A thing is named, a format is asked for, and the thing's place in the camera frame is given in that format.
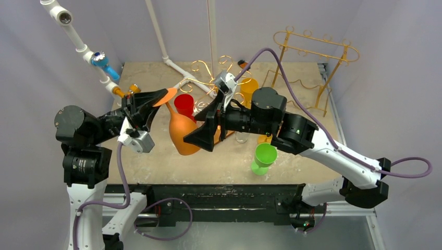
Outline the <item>orange wine glass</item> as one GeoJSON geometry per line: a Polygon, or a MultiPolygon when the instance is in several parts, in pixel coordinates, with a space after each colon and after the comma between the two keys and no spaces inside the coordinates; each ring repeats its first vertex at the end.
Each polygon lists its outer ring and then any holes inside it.
{"type": "Polygon", "coordinates": [[[186,143],[184,141],[184,137],[196,130],[197,125],[190,118],[175,112],[168,103],[177,94],[177,89],[171,87],[164,90],[166,91],[165,96],[161,97],[159,101],[155,101],[153,107],[160,107],[164,104],[166,105],[170,113],[169,137],[171,141],[180,155],[192,155],[198,152],[200,148],[193,144],[186,143]]]}

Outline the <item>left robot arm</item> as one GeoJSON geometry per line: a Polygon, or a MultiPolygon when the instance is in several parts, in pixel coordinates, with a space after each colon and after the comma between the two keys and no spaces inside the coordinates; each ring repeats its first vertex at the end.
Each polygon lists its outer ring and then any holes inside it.
{"type": "Polygon", "coordinates": [[[102,143],[117,139],[135,153],[154,147],[151,124],[160,106],[176,95],[175,88],[125,94],[121,107],[96,117],[70,105],[55,116],[56,139],[64,153],[64,182],[70,201],[69,249],[123,249],[137,215],[155,208],[148,189],[130,189],[118,158],[124,188],[121,204],[104,201],[112,151],[102,143]]]}

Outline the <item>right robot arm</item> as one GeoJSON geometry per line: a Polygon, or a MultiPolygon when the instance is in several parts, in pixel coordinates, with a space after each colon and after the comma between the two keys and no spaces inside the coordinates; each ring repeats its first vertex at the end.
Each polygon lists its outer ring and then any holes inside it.
{"type": "Polygon", "coordinates": [[[329,138],[318,123],[287,112],[287,99],[273,88],[255,90],[250,108],[234,99],[225,105],[224,100],[224,94],[219,92],[196,115],[196,120],[203,124],[185,135],[184,142],[211,152],[217,129],[220,140],[227,131],[270,136],[272,148],[312,159],[340,174],[339,178],[325,183],[304,185],[302,192],[292,199],[294,208],[300,212],[334,201],[373,208],[388,198],[389,186],[383,177],[391,168],[390,160],[365,157],[329,138]]]}

